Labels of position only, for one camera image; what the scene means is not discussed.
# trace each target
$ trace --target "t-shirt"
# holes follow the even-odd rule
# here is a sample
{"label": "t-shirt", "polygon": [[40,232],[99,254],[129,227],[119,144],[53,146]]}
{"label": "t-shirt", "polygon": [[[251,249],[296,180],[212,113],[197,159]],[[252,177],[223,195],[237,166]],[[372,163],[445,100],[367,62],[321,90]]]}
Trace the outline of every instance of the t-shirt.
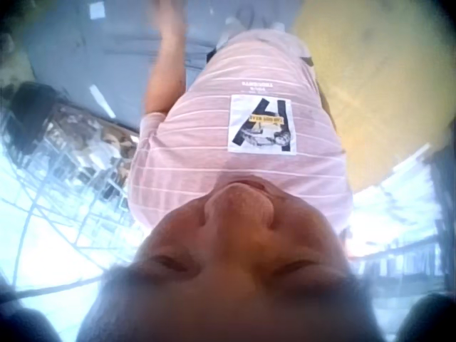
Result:
{"label": "t-shirt", "polygon": [[223,179],[255,175],[319,209],[338,234],[353,199],[307,47],[272,30],[234,37],[171,111],[146,115],[129,205],[153,228]]}

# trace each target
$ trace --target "hand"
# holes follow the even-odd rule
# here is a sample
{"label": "hand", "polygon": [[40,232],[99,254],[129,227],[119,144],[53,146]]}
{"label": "hand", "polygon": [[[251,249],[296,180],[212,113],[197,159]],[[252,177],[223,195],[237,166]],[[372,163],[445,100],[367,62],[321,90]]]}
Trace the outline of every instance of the hand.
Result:
{"label": "hand", "polygon": [[187,31],[185,0],[154,0],[154,25],[162,39],[184,38]]}

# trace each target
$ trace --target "yellow wall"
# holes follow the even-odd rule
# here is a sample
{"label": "yellow wall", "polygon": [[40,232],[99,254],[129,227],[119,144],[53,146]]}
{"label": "yellow wall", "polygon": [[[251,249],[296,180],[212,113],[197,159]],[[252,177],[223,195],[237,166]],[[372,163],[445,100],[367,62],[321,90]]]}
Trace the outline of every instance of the yellow wall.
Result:
{"label": "yellow wall", "polygon": [[456,113],[456,48],[435,8],[416,0],[306,0],[295,33],[347,150],[352,187],[383,180]]}

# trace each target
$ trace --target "shirt sleeve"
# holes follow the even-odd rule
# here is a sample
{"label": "shirt sleeve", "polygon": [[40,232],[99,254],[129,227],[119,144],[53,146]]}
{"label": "shirt sleeve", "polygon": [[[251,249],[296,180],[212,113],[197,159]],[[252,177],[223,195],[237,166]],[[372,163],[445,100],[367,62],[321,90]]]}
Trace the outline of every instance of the shirt sleeve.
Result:
{"label": "shirt sleeve", "polygon": [[157,132],[158,126],[166,118],[163,113],[151,113],[147,114],[140,124],[140,140],[148,139],[151,135]]}

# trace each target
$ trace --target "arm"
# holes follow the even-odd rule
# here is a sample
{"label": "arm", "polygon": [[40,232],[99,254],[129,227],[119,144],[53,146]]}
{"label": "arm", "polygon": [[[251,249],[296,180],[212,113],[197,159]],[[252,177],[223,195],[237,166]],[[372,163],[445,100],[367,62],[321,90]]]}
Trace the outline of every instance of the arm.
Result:
{"label": "arm", "polygon": [[185,92],[185,24],[179,1],[156,1],[162,42],[145,94],[145,114],[167,114]]}

